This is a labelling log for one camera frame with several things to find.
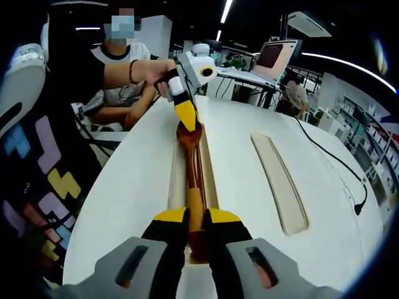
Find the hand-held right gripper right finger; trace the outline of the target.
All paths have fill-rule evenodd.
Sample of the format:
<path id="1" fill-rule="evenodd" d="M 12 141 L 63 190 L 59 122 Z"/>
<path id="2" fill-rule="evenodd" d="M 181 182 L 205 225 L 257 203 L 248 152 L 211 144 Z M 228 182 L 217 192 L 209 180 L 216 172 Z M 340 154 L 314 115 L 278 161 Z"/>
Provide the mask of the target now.
<path id="1" fill-rule="evenodd" d="M 293 259 L 252 238 L 233 213 L 210 208 L 204 224 L 218 298 L 342 298 L 342 292 L 303 278 Z"/>

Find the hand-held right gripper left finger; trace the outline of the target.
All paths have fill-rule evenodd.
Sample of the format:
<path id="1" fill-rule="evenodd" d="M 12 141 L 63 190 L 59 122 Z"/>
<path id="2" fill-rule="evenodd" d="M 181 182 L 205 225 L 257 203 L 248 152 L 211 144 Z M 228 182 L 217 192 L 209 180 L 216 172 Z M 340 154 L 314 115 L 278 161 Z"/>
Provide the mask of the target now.
<path id="1" fill-rule="evenodd" d="M 100 258 L 91 276 L 62 286 L 62 297 L 175 298 L 189 216 L 186 207 L 156 215 L 142 237 L 131 237 Z"/>

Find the person's left hand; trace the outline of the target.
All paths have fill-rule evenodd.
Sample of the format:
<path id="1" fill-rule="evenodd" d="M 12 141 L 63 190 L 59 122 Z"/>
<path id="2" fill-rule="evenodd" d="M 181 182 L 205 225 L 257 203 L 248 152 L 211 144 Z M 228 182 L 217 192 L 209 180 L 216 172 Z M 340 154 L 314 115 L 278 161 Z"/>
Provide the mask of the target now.
<path id="1" fill-rule="evenodd" d="M 163 78 L 169 71 L 176 69 L 175 61 L 172 59 L 164 60 L 143 60 L 142 64 L 145 81 L 155 84 Z"/>

